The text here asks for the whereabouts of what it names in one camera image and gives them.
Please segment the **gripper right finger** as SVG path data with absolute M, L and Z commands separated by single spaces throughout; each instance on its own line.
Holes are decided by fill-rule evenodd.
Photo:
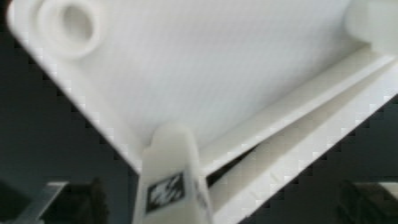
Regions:
M 398 182 L 339 184 L 337 224 L 398 224 Z

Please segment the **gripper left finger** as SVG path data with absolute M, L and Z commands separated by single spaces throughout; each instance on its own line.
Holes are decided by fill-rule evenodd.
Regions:
M 108 214 L 99 179 L 82 184 L 51 181 L 10 224 L 108 224 Z

